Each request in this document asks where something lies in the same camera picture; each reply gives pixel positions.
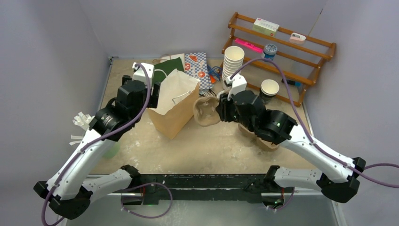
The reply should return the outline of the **brown pulp cup carrier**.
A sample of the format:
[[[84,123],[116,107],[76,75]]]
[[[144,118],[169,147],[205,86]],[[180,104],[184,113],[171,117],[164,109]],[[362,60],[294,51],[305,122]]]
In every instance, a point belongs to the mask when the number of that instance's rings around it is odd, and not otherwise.
[[[193,117],[197,124],[208,127],[218,124],[221,119],[216,111],[219,99],[215,96],[200,97],[193,105]]]

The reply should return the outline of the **brown kraft paper bag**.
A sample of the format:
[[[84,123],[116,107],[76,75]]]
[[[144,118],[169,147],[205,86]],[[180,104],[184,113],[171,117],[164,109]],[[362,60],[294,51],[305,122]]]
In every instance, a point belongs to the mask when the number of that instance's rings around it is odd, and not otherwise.
[[[193,105],[199,98],[200,81],[174,69],[160,84],[158,106],[147,110],[162,135],[173,139],[193,117]]]

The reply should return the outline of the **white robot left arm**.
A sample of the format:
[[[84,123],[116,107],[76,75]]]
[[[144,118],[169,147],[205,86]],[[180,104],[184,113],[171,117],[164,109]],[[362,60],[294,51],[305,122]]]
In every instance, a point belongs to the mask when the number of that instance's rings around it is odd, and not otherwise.
[[[47,207],[62,218],[76,219],[91,203],[110,193],[125,189],[133,193],[140,188],[141,175],[130,165],[85,180],[102,156],[140,121],[145,109],[157,107],[160,82],[147,86],[129,78],[122,81],[117,96],[95,114],[83,140],[64,166],[51,179],[35,184],[34,191],[45,200],[41,212],[43,224]]]

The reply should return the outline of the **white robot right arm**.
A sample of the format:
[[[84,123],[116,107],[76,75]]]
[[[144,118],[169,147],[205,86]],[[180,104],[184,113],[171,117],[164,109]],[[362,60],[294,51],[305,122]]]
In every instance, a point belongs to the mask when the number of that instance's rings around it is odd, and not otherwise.
[[[347,203],[359,190],[358,176],[366,166],[360,157],[340,154],[313,136],[305,128],[280,110],[266,109],[258,95],[250,90],[232,97],[219,95],[216,111],[223,122],[237,122],[261,141],[280,145],[301,156],[315,169],[289,169],[277,165],[269,168],[264,178],[265,188],[271,192],[283,187],[301,187],[320,191],[325,197]]]

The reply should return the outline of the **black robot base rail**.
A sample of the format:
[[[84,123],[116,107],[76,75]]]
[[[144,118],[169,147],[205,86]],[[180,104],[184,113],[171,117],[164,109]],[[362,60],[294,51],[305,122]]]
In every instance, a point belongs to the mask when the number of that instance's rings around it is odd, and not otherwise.
[[[246,201],[251,204],[280,206],[283,195],[293,191],[282,188],[271,177],[273,166],[266,174],[141,174],[124,165],[132,177],[129,192],[142,192],[144,205],[159,201]]]

